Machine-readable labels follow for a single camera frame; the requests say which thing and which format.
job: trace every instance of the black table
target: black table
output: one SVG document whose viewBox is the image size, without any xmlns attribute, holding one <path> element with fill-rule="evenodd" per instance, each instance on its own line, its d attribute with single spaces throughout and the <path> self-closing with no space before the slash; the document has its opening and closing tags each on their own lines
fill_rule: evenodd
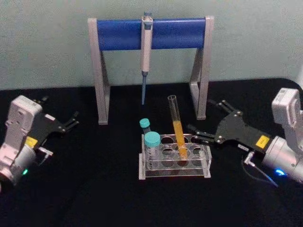
<svg viewBox="0 0 303 227">
<path fill-rule="evenodd" d="M 281 87 L 300 89 L 286 79 L 211 82 L 208 98 L 226 99 L 252 127 L 283 137 L 271 111 Z M 9 104 L 21 94 L 49 95 L 44 111 L 62 122 L 78 110 L 80 125 L 64 138 L 48 140 L 45 147 L 54 156 L 30 168 L 14 191 L 0 197 L 1 226 L 302 225 L 303 186 L 265 167 L 279 188 L 249 178 L 241 167 L 243 153 L 231 145 L 212 149 L 210 179 L 138 180 L 139 120 L 148 117 L 153 130 L 173 133 L 168 95 L 177 95 L 183 126 L 192 123 L 215 133 L 225 116 L 208 106 L 207 119 L 196 121 L 187 84 L 148 86 L 144 108 L 140 86 L 112 87 L 106 126 L 98 125 L 92 87 L 1 91 L 1 142 Z"/>
</svg>

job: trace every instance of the blue led light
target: blue led light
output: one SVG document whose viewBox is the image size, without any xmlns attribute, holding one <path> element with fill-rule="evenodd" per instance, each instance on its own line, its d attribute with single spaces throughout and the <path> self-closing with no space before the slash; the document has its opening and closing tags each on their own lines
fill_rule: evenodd
<svg viewBox="0 0 303 227">
<path fill-rule="evenodd" d="M 278 174 L 279 176 L 286 175 L 281 169 L 276 169 L 276 174 Z"/>
</svg>

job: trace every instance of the cable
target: cable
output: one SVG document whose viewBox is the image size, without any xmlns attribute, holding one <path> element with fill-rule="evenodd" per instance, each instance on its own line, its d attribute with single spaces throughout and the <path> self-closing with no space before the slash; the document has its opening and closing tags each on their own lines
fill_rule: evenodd
<svg viewBox="0 0 303 227">
<path fill-rule="evenodd" d="M 279 187 L 266 173 L 264 173 L 261 169 L 259 169 L 258 167 L 254 166 L 256 170 L 258 170 L 260 173 L 262 173 L 267 179 L 267 180 L 264 180 L 264 179 L 261 179 L 261 178 L 258 178 L 258 177 L 255 177 L 253 175 L 251 175 L 244 167 L 244 162 L 243 162 L 243 157 L 242 157 L 242 160 L 241 160 L 241 166 L 244 170 L 244 172 L 252 179 L 254 180 L 257 180 L 257 181 L 261 181 L 261 182 L 264 182 L 264 183 L 269 183 L 269 184 L 273 184 L 275 187 Z"/>
</svg>

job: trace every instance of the test tube rack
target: test tube rack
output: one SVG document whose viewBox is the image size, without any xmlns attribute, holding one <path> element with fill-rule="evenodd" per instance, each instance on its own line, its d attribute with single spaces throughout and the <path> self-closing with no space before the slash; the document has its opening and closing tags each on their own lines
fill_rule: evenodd
<svg viewBox="0 0 303 227">
<path fill-rule="evenodd" d="M 194 135 L 184 134 L 187 159 L 183 160 L 179 156 L 174 134 L 160 135 L 160 138 L 158 158 L 151 159 L 144 149 L 144 135 L 142 135 L 142 153 L 139 154 L 139 180 L 164 176 L 211 177 L 209 169 L 212 154 L 209 146 L 194 143 Z"/>
</svg>

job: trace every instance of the green led light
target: green led light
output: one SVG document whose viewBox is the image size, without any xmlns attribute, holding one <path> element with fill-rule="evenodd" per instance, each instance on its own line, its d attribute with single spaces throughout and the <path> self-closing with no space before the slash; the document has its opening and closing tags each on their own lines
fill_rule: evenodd
<svg viewBox="0 0 303 227">
<path fill-rule="evenodd" d="M 25 169 L 24 171 L 23 171 L 23 174 L 22 175 L 25 175 L 25 174 L 27 174 L 28 173 L 28 169 Z"/>
</svg>

